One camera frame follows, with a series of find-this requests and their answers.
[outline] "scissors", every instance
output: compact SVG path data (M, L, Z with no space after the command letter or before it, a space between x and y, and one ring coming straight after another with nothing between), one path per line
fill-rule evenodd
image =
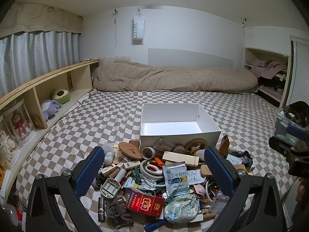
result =
M154 160L147 162L145 170L153 175L162 175L163 170L158 167L158 164Z

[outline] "checkered bedsheet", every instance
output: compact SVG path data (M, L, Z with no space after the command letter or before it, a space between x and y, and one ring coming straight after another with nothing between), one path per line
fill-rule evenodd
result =
M200 103L222 130L220 138L228 134L235 150L247 149L254 157L255 175L272 172L277 180L280 196L286 193L294 178L288 174L284 157L268 146L275 123L273 107L261 97L216 92L98 92L79 107L64 116L44 136L36 149L24 162L17 177L19 199L27 206L34 177L38 173L46 177L58 176L66 169L73 169L86 158L91 150L105 142L138 140L142 105L144 103ZM86 210L104 232L114 230L111 223L98 222L98 197L90 187L81 197ZM59 196L58 205L68 225L75 227ZM143 232L143 226L154 222L152 217L132 212L134 226L120 231ZM205 232L212 224L194 222L185 226L169 224L159 232Z

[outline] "doll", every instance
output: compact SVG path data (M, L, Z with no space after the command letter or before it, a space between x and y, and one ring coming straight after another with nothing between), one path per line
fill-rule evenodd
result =
M25 138L31 132L31 123L28 120L22 120L21 116L16 113L13 115L13 125L16 131L16 134L20 138Z
M0 148L4 156L11 162L15 153L15 142L5 133L3 124L0 124Z

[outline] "avocado plush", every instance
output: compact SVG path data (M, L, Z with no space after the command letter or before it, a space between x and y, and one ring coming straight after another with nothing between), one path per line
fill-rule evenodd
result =
M58 89L53 92L52 99L60 104L64 104L71 99L71 94L68 90Z

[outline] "light blue curtain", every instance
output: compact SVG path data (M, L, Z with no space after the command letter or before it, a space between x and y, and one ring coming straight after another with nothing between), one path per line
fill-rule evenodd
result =
M79 34L24 32L0 39L0 98L18 86L79 60Z

